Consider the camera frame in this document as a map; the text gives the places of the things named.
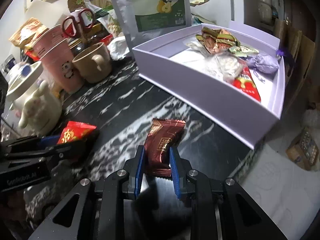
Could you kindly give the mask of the green gold snack packet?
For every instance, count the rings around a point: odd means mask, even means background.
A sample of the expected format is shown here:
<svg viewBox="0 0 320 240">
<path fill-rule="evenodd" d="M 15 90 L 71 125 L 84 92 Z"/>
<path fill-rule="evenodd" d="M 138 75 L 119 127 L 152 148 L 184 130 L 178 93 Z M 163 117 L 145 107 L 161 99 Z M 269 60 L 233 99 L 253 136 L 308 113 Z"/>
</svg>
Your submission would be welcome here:
<svg viewBox="0 0 320 240">
<path fill-rule="evenodd" d="M 208 53 L 214 55 L 226 51 L 233 46 L 240 46 L 240 41 L 225 29 L 210 29 L 203 27 L 201 34 L 196 34 L 196 39 Z"/>
</svg>

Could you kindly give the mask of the orange snack bag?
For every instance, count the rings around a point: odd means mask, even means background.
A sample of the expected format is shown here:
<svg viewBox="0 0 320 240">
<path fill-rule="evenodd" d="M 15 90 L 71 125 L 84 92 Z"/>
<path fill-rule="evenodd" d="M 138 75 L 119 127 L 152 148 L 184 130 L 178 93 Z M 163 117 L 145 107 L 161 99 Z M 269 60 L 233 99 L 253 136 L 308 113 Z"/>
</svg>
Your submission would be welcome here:
<svg viewBox="0 0 320 240">
<path fill-rule="evenodd" d="M 30 50 L 37 39 L 48 30 L 41 21 L 31 17 L 11 35 L 9 41 L 18 48 Z"/>
</svg>

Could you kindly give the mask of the white rice cooker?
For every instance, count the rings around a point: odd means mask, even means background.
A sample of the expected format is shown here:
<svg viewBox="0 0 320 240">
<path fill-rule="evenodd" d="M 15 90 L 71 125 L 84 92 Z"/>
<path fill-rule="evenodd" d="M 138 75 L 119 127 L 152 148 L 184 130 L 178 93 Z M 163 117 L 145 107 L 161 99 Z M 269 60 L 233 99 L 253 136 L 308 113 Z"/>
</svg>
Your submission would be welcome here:
<svg viewBox="0 0 320 240">
<path fill-rule="evenodd" d="M 259 2 L 259 17 L 264 24 L 272 24 L 272 0 L 260 0 Z"/>
</svg>

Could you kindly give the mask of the upper pink paper cup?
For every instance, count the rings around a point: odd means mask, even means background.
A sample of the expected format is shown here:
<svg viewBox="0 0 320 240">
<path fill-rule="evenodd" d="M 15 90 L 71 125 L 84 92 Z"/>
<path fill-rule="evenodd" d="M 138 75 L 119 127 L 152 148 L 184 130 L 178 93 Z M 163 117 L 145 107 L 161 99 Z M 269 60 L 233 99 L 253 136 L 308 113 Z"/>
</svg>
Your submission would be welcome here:
<svg viewBox="0 0 320 240">
<path fill-rule="evenodd" d="M 58 24 L 46 31 L 35 41 L 33 45 L 33 51 L 40 59 L 49 50 L 51 50 L 54 46 L 63 41 L 65 38 L 66 35 L 62 31 L 61 25 Z"/>
</svg>

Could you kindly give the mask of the brown cardboard sheets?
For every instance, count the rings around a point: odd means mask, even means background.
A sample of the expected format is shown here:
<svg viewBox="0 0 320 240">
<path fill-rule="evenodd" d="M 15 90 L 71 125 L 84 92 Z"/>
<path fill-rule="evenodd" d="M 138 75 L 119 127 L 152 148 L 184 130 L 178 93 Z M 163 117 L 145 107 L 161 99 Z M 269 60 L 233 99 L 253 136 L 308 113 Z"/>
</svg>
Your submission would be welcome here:
<svg viewBox="0 0 320 240">
<path fill-rule="evenodd" d="M 274 36 L 280 39 L 279 50 L 285 63 L 285 100 L 287 111 L 300 93 L 311 69 L 315 42 L 290 22 L 276 19 Z"/>
</svg>

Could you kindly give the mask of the silver pear jasmine tea pouch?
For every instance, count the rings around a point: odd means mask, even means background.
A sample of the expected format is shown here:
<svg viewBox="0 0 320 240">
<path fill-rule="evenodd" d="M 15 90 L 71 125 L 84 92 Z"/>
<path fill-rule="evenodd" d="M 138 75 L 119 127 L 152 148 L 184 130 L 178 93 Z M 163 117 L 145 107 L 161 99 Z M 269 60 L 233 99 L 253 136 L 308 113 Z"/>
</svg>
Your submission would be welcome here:
<svg viewBox="0 0 320 240">
<path fill-rule="evenodd" d="M 130 49 L 191 26 L 190 0 L 111 0 Z"/>
</svg>

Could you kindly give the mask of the dark red candy packet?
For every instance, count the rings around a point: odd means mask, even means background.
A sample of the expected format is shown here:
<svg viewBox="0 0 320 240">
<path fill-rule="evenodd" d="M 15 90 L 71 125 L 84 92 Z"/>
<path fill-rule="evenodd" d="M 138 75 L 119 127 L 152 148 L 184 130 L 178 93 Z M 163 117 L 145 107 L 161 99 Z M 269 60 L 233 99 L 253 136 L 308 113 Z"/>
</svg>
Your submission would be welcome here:
<svg viewBox="0 0 320 240">
<path fill-rule="evenodd" d="M 152 124 L 144 149 L 147 157 L 146 172 L 155 177 L 170 177 L 169 148 L 178 142 L 185 128 L 185 121 L 175 119 L 156 119 Z"/>
</svg>

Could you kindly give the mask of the clear zip bag with powder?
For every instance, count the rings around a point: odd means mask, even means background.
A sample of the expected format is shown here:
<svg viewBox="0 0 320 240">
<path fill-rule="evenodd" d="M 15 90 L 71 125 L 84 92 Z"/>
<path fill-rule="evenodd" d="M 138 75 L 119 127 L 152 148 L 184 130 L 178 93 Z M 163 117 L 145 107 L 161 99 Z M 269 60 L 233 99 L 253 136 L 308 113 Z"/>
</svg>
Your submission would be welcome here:
<svg viewBox="0 0 320 240">
<path fill-rule="evenodd" d="M 191 48 L 194 51 L 198 51 L 201 53 L 204 57 L 210 57 L 211 54 L 208 52 L 208 50 L 202 45 L 196 38 L 188 38 L 183 41 L 183 44 L 189 48 Z"/>
</svg>

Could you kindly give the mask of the light green snack packet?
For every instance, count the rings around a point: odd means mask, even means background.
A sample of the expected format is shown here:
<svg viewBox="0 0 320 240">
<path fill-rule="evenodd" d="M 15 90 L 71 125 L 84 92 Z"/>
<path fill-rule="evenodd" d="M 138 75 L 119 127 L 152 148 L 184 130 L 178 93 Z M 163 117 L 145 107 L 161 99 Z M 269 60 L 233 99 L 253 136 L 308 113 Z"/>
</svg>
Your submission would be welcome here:
<svg viewBox="0 0 320 240">
<path fill-rule="evenodd" d="M 237 57 L 248 57 L 259 54 L 259 50 L 247 46 L 232 46 L 229 52 Z"/>
</svg>

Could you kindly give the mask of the beige ceramic mug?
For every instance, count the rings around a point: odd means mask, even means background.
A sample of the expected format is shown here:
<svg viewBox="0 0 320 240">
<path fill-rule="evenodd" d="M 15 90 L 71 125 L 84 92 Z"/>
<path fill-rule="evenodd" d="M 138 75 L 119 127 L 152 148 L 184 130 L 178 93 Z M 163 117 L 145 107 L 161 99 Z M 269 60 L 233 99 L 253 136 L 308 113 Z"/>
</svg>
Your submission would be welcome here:
<svg viewBox="0 0 320 240">
<path fill-rule="evenodd" d="M 112 71 L 111 58 L 103 42 L 83 50 L 73 59 L 72 63 L 89 83 L 100 82 Z"/>
</svg>

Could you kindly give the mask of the bright red candy packet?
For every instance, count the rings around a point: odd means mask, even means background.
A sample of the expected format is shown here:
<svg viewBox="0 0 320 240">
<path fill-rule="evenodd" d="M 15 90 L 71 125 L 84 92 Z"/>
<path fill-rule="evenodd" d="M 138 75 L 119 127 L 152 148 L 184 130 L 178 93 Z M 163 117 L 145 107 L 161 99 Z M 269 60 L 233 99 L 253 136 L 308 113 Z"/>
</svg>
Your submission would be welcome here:
<svg viewBox="0 0 320 240">
<path fill-rule="evenodd" d="M 96 126 L 84 122 L 69 121 L 67 126 L 63 129 L 57 144 L 81 140 L 85 135 L 96 129 Z"/>
</svg>

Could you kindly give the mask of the red handled scissors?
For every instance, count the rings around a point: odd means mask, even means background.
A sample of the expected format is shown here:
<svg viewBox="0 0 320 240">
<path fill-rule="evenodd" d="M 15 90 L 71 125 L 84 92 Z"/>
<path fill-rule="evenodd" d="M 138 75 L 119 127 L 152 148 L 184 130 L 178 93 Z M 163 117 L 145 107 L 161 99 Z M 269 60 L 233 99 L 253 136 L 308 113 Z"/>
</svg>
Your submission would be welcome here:
<svg viewBox="0 0 320 240">
<path fill-rule="evenodd" d="M 82 38 L 91 31 L 94 23 L 94 12 L 84 8 L 75 11 L 75 15 L 67 16 L 61 24 L 61 29 L 68 38 Z"/>
</svg>

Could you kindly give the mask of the dark brown door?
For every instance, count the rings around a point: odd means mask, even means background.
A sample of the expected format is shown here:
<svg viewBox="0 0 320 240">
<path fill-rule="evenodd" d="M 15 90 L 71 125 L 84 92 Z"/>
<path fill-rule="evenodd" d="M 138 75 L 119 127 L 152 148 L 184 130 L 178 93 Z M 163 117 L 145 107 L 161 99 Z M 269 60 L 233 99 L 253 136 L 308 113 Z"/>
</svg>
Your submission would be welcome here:
<svg viewBox="0 0 320 240">
<path fill-rule="evenodd" d="M 284 19 L 315 42 L 316 20 L 303 0 L 284 0 Z"/>
</svg>

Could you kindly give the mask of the egg carton box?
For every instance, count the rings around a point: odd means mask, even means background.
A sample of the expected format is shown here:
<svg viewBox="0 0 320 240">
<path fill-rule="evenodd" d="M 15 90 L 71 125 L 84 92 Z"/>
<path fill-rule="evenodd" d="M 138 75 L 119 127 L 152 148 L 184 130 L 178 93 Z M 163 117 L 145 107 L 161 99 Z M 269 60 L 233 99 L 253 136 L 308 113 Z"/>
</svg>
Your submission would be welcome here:
<svg viewBox="0 0 320 240">
<path fill-rule="evenodd" d="M 319 147 L 312 136 L 311 129 L 304 127 L 286 149 L 288 158 L 300 168 L 317 170 L 319 163 Z"/>
</svg>

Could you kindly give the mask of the pink panda paper cup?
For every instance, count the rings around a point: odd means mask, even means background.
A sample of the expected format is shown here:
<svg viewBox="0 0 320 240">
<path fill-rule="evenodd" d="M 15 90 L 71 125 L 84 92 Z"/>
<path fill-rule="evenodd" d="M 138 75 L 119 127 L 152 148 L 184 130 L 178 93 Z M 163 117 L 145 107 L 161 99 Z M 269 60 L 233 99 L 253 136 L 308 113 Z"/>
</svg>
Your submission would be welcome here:
<svg viewBox="0 0 320 240">
<path fill-rule="evenodd" d="M 73 65 L 73 59 L 67 39 L 55 45 L 40 58 L 43 67 L 68 94 L 74 94 L 84 84 L 79 71 Z"/>
</svg>

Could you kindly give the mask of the white rabbit ceramic teapot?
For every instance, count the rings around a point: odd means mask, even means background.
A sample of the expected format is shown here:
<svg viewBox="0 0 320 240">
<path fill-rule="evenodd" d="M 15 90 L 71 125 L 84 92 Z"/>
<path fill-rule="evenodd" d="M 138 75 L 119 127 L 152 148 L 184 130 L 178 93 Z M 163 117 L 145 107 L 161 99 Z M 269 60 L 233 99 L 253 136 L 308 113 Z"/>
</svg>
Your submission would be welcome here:
<svg viewBox="0 0 320 240">
<path fill-rule="evenodd" d="M 20 129 L 31 128 L 37 134 L 48 134 L 57 124 L 62 105 L 51 92 L 49 83 L 41 78 L 41 61 L 33 64 L 18 63 L 6 75 L 7 100 L 20 113 Z"/>
</svg>

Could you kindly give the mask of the lavender drawstring pouch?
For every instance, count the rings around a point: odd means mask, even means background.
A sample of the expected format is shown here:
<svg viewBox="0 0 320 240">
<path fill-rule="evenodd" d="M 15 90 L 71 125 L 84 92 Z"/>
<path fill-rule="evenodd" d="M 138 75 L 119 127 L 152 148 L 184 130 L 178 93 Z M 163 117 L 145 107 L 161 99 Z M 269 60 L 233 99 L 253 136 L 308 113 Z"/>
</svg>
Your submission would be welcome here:
<svg viewBox="0 0 320 240">
<path fill-rule="evenodd" d="M 245 59 L 249 68 L 263 74 L 275 74 L 280 68 L 280 55 L 272 56 L 267 53 L 249 55 Z"/>
</svg>

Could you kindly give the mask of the lavender open gift box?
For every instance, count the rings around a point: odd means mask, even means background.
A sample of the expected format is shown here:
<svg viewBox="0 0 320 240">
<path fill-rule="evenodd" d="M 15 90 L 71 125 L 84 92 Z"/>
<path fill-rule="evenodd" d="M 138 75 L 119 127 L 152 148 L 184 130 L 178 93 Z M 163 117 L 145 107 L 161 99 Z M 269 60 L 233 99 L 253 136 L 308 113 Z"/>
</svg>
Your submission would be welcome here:
<svg viewBox="0 0 320 240">
<path fill-rule="evenodd" d="M 217 75 L 214 59 L 206 59 L 184 43 L 204 27 L 193 25 L 133 47 L 140 77 L 187 103 L 249 148 L 281 118 L 285 97 L 284 60 L 272 76 L 253 75 L 258 101 Z"/>
</svg>

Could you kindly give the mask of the red white snack packet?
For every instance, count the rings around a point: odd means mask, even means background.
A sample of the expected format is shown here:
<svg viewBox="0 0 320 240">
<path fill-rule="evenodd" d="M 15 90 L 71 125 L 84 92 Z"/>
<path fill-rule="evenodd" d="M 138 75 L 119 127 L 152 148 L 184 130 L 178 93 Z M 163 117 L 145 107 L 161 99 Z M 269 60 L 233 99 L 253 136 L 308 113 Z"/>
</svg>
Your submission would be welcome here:
<svg viewBox="0 0 320 240">
<path fill-rule="evenodd" d="M 247 95 L 251 96 L 258 102 L 261 102 L 260 94 L 257 90 L 257 87 L 252 79 L 251 73 L 247 66 L 243 67 L 242 72 L 240 75 L 234 79 L 232 85 L 246 93 Z"/>
</svg>

